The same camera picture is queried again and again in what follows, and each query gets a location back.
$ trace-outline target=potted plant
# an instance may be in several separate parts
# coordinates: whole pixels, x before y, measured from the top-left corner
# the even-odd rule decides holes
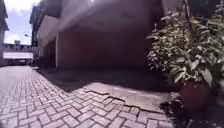
[[[156,28],[147,38],[152,43],[149,66],[161,69],[181,85],[185,107],[198,110],[205,105],[217,74],[221,73],[224,31],[217,19],[190,16],[186,1],[182,11],[170,13],[162,20],[165,26]]]

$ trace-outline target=plant pot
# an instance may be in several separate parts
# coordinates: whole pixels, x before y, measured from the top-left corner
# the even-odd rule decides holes
[[[202,109],[208,100],[210,89],[204,85],[195,86],[194,83],[187,83],[182,86],[180,92],[184,106],[191,111]]]

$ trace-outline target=sky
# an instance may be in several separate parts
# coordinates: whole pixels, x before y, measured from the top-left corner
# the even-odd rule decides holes
[[[14,40],[20,40],[21,44],[31,45],[31,25],[29,24],[30,14],[33,5],[40,0],[4,0],[8,13],[6,20],[9,31],[5,33],[4,43],[13,44]]]

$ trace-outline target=building facade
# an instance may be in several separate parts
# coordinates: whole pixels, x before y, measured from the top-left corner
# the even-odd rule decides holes
[[[30,45],[20,44],[15,40],[14,44],[3,44],[3,66],[27,65],[33,62],[33,49]]]
[[[144,68],[145,37],[172,6],[167,0],[43,0],[31,14],[32,42],[51,67]]]
[[[20,41],[15,44],[3,44],[3,52],[32,52],[32,46],[20,44]]]
[[[3,0],[0,0],[0,66],[3,64],[3,44],[5,31],[8,30],[7,23],[5,19],[8,17],[6,12],[5,3]]]

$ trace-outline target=brick pavement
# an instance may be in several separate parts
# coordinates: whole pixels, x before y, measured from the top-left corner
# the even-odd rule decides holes
[[[67,93],[30,67],[0,68],[0,128],[171,128],[160,113],[84,88]]]

